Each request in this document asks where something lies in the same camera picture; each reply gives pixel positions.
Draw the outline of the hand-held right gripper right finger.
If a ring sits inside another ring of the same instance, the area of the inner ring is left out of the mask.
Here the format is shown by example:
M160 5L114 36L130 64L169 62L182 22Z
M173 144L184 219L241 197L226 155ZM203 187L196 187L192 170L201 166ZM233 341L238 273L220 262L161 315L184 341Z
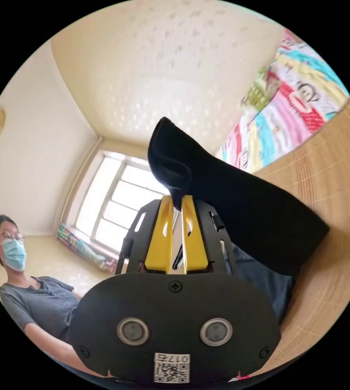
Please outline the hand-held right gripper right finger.
M181 201L182 252L184 273L202 272L208 267L198 216L192 196Z

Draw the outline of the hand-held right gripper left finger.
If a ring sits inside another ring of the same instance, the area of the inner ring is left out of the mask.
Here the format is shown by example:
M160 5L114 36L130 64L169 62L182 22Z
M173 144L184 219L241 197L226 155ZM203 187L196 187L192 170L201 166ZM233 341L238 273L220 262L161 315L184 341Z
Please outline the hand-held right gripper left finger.
M161 200L151 242L145 259L145 268L148 271L170 273L173 240L174 207L171 196L164 196Z

